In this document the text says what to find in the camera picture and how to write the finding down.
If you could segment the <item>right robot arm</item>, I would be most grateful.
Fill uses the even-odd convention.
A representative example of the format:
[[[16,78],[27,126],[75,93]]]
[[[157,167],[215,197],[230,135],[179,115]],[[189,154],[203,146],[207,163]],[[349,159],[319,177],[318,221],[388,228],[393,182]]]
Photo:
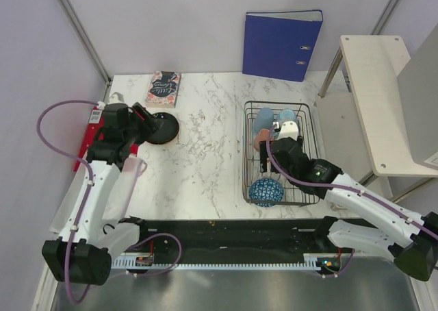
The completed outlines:
[[[290,137],[268,141],[266,151],[275,170],[302,192],[343,206],[369,223],[326,217],[313,235],[318,250],[363,251],[393,262],[413,279],[430,279],[437,269],[437,213],[422,215],[394,204],[329,161],[309,158]]]

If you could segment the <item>black plate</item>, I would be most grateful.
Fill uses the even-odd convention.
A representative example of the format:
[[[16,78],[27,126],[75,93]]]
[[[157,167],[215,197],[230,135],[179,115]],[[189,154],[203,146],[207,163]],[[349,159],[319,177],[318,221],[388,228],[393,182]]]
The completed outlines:
[[[168,112],[156,112],[152,114],[158,130],[149,136],[146,141],[153,145],[163,145],[177,137],[179,122],[175,116]]]

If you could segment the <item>black wire dish rack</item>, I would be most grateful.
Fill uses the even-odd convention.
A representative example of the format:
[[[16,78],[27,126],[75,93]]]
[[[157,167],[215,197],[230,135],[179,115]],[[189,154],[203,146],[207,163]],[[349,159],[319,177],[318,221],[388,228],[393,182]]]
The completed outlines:
[[[255,133],[253,121],[262,108],[270,108],[274,112],[274,120],[277,114],[284,109],[291,109],[296,113],[296,122],[299,128],[298,141],[302,152],[308,158],[319,158],[319,147],[315,137],[315,125],[311,115],[311,109],[306,103],[287,103],[279,101],[247,101],[243,110],[243,136],[242,136],[242,196],[247,203],[255,204],[249,197],[249,188],[252,183],[261,178],[271,178],[279,181],[283,186],[284,196],[282,201],[274,206],[309,206],[320,200],[316,188],[295,185],[282,173],[260,172],[259,151],[253,147]]]

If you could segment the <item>pink ceramic mug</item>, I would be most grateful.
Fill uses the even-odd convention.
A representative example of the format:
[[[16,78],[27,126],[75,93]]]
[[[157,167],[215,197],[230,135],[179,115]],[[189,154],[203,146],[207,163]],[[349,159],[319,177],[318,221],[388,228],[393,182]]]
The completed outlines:
[[[260,143],[266,141],[268,138],[269,130],[261,129],[254,138],[253,147],[256,151],[260,151]]]

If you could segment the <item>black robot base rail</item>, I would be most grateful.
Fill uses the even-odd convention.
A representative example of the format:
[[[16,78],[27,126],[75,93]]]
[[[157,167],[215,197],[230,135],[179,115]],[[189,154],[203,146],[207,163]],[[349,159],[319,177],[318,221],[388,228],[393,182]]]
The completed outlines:
[[[163,263],[302,262],[304,255],[348,256],[316,231],[322,219],[139,221],[132,252],[150,252]]]

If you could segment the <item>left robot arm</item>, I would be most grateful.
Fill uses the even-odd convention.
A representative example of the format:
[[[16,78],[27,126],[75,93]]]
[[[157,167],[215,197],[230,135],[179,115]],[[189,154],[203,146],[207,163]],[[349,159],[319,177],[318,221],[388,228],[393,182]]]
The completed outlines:
[[[178,133],[173,115],[151,114],[139,103],[94,105],[81,153],[72,157],[75,179],[55,217],[57,238],[42,246],[57,281],[101,286],[118,256],[148,248],[141,220],[127,214],[142,168],[136,153],[145,142],[162,145]]]

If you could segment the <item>blue tumbler cup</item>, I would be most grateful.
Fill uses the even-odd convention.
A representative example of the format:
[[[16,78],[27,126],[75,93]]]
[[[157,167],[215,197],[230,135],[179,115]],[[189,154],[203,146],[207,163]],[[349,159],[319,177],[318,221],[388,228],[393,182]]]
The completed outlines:
[[[253,121],[253,132],[258,134],[262,129],[270,129],[273,122],[274,112],[270,108],[262,108]]]

